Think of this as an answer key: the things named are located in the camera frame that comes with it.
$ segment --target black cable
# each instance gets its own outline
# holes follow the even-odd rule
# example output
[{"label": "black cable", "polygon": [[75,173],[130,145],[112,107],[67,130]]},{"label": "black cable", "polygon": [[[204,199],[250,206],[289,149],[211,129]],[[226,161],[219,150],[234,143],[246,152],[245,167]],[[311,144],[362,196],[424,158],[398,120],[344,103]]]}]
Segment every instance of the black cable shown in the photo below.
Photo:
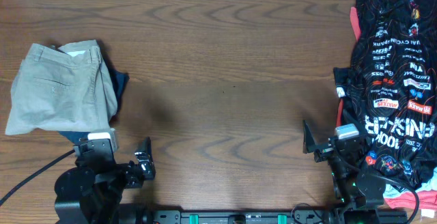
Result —
[{"label": "black cable", "polygon": [[64,155],[60,156],[59,158],[56,158],[55,160],[53,160],[51,163],[47,164],[46,166],[44,166],[43,168],[41,168],[40,170],[36,171],[35,173],[33,173],[31,176],[25,178],[22,182],[20,182],[19,184],[17,184],[12,190],[9,191],[9,193],[7,193],[5,195],[5,197],[3,197],[0,200],[0,206],[2,206],[6,200],[8,200],[8,198],[10,198],[12,196],[12,194],[14,194],[19,188],[21,188],[22,186],[24,186],[26,183],[28,183],[29,181],[33,180],[36,176],[38,176],[39,174],[41,174],[42,172],[46,171],[49,167],[52,167],[53,165],[55,165],[56,163],[58,163],[60,160],[66,158],[67,156],[71,155],[74,153],[74,150],[70,150],[69,152],[65,153]]},{"label": "black cable", "polygon": [[302,205],[305,205],[305,206],[309,206],[310,208],[311,208],[311,210],[314,212],[314,214],[320,219],[320,220],[322,220],[322,221],[320,221],[320,222],[318,222],[318,223],[315,223],[315,224],[319,224],[319,223],[323,223],[323,218],[314,210],[314,208],[313,208],[313,206],[311,206],[311,205],[309,205],[309,204],[307,204],[307,203],[299,203],[299,204],[296,204],[295,206],[294,206],[294,208],[293,208],[293,210],[292,210],[292,217],[293,217],[293,219],[294,219],[294,222],[295,223],[297,223],[297,224],[302,224],[300,221],[298,221],[298,220],[296,220],[296,217],[294,216],[294,210],[296,209],[296,207],[298,207],[298,206],[302,206]]},{"label": "black cable", "polygon": [[419,211],[419,196],[417,195],[416,191],[408,184],[402,184],[401,182],[398,182],[396,180],[390,179],[388,177],[385,176],[379,176],[376,174],[373,174],[374,177],[380,178],[382,180],[385,180],[385,182],[387,184],[393,184],[395,186],[399,186],[399,187],[404,187],[405,189],[409,190],[413,195],[414,195],[414,199],[416,200],[416,206],[414,207],[414,210],[410,216],[410,218],[407,220],[407,222],[405,222],[405,224],[409,224],[412,222],[412,220],[416,217],[417,212]]}]

